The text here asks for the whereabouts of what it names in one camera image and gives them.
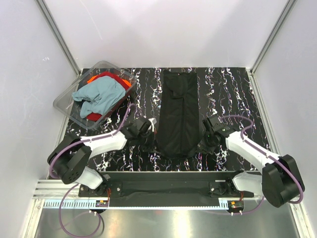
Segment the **black t shirt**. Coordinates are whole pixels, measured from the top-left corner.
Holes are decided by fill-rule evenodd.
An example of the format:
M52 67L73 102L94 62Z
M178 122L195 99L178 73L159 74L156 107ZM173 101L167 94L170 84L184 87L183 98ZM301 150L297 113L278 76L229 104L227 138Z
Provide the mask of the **black t shirt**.
M195 155L201 140L197 74L163 71L157 150L171 160Z

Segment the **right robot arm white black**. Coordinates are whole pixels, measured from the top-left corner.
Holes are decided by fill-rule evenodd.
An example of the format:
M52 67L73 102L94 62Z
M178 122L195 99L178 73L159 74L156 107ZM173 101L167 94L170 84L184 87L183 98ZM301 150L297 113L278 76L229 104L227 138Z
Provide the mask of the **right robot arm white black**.
M221 146L243 157L259 172L257 175L235 172L225 184L229 196L250 192L262 196L276 208L302 202L305 185L292 156L270 152L249 139L244 130L225 125L217 116L204 119L203 124L206 131L200 147L204 151Z

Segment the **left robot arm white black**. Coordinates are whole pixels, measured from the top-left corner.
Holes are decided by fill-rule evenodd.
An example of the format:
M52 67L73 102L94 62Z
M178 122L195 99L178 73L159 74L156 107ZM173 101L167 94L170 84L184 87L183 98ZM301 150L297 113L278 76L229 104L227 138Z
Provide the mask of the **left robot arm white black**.
M89 168L89 159L134 146L146 151L153 149L156 122L155 118L142 117L109 133L83 137L70 135L49 155L50 172L64 184L80 184L85 195L101 197L110 191L110 178Z

